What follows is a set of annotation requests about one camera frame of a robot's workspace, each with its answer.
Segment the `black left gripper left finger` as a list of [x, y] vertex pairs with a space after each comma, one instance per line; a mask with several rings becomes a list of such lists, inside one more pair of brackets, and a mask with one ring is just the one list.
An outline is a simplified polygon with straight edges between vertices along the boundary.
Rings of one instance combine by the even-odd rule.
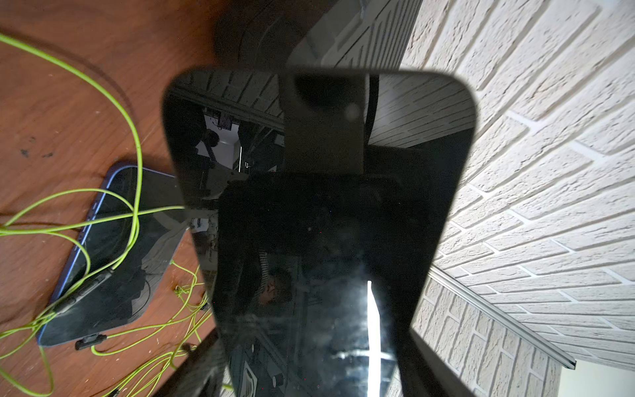
[[223, 342], [218, 329], [213, 329], [154, 396], [219, 397], [225, 369]]

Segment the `blue-edged smartphone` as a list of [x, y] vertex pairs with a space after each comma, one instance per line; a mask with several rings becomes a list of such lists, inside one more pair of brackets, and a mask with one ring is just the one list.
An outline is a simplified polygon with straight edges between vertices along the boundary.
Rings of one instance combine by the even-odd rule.
[[[177, 179], [155, 170], [117, 163], [107, 172], [85, 226], [51, 296], [59, 299], [87, 269], [100, 270], [104, 282], [79, 303], [56, 315], [38, 333], [43, 347], [75, 342], [97, 344], [104, 332], [139, 319], [190, 224], [180, 209]], [[104, 266], [124, 255], [113, 273]]]

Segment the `black smartphone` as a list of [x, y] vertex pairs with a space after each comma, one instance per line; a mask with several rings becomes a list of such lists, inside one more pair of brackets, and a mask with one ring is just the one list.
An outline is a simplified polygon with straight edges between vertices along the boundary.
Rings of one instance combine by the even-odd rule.
[[446, 74], [192, 69], [165, 139], [237, 396], [386, 396], [474, 139]]

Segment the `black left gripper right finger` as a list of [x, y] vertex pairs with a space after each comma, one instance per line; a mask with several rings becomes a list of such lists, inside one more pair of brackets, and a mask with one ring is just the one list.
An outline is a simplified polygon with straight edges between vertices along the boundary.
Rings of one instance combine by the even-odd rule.
[[401, 343], [401, 385], [409, 397], [474, 396], [413, 329]]

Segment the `aluminium corner post left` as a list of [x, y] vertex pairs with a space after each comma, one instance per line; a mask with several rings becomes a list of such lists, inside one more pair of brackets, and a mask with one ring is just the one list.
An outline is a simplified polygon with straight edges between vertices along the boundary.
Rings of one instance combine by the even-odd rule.
[[550, 358], [559, 362], [564, 368], [569, 370], [575, 370], [576, 360], [574, 357], [564, 352], [559, 347], [556, 347], [544, 337], [539, 336], [534, 331], [530, 330], [521, 322], [512, 318], [506, 314], [502, 309], [495, 307], [485, 298], [479, 296], [468, 287], [461, 284], [459, 281], [453, 279], [444, 271], [432, 266], [428, 271], [428, 277], [438, 282], [438, 284], [449, 289], [451, 292], [463, 298], [468, 304], [471, 304], [479, 309], [484, 314], [487, 314], [492, 319], [501, 323], [507, 329], [515, 332], [522, 339], [525, 339], [530, 344], [534, 345], [537, 349], [547, 354]]

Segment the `black plastic tool case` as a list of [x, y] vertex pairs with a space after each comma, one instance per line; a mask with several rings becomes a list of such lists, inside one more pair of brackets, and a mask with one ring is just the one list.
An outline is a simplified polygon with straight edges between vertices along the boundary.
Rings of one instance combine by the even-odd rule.
[[214, 30], [222, 66], [398, 69], [418, 0], [231, 1]]

